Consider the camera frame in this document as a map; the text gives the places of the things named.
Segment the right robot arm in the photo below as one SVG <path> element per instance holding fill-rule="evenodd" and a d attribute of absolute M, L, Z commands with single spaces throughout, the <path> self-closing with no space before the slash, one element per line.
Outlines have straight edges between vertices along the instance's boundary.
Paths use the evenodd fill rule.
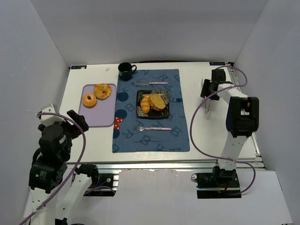
<path fill-rule="evenodd" d="M 227 139 L 212 174 L 215 181 L 231 181 L 236 174 L 236 161 L 243 145 L 258 130 L 259 99 L 243 94 L 227 81 L 223 66 L 212 70 L 211 79 L 202 81 L 200 97 L 209 102 L 223 99 L 228 104 L 225 120 Z"/>

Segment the metal tongs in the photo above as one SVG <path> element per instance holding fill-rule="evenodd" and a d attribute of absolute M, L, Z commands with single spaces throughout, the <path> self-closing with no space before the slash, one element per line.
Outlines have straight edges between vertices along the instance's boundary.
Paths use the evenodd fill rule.
<path fill-rule="evenodd" d="M 206 79 L 202 79 L 201 80 L 201 84 L 200 84 L 200 87 L 201 87 L 201 92 L 200 92 L 200 97 L 202 98 L 202 100 L 205 100 L 206 97 L 204 96 L 204 85 L 205 85 L 205 81 Z M 209 112 L 209 109 L 210 109 L 210 101 L 211 99 L 209 98 L 208 100 L 206 100 L 204 103 L 203 103 L 203 107 L 204 107 L 204 112 L 205 114 L 207 114 Z"/>

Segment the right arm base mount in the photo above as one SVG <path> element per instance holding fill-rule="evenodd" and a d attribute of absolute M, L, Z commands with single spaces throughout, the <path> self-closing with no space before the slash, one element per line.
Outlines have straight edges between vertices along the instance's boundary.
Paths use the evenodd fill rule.
<path fill-rule="evenodd" d="M 218 166 L 212 172 L 194 173 L 191 180 L 197 183 L 198 199 L 241 198 L 240 183 L 236 170 L 225 170 Z"/>

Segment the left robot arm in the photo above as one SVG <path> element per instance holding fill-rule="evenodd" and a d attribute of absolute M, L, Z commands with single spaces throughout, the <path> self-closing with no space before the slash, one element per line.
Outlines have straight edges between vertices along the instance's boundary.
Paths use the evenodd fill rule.
<path fill-rule="evenodd" d="M 29 175 L 32 213 L 21 223 L 29 225 L 70 225 L 86 192 L 99 182 L 96 165 L 77 160 L 66 175 L 72 140 L 85 137 L 89 126 L 74 110 L 67 116 L 55 110 L 37 113 L 41 123 L 39 148 L 33 156 Z"/>

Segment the striped croissant bread roll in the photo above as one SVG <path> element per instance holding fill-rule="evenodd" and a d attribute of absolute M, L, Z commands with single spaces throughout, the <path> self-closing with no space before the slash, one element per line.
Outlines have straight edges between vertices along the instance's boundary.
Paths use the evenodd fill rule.
<path fill-rule="evenodd" d="M 148 112 L 150 111 L 149 98 L 150 98 L 150 95 L 147 94 L 140 102 L 140 106 L 141 106 L 142 112 L 144 114 L 148 114 Z"/>

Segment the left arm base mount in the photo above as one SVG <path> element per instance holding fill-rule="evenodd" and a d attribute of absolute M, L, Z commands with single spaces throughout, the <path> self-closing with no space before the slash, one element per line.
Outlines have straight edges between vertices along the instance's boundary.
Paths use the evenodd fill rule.
<path fill-rule="evenodd" d="M 87 177 L 91 177 L 92 180 L 92 184 L 87 188 L 83 196 L 113 197 L 115 195 L 113 173 L 100 173 L 96 165 L 81 164 L 73 173 L 72 184 L 75 180 L 79 181 L 79 174 L 85 174 Z"/>

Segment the brown bread slice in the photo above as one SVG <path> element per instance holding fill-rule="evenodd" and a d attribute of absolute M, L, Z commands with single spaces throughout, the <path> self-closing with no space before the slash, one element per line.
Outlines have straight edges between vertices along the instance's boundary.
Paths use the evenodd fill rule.
<path fill-rule="evenodd" d="M 166 107 L 164 100 L 159 94 L 151 94 L 148 103 L 150 108 L 156 111 L 162 111 Z"/>

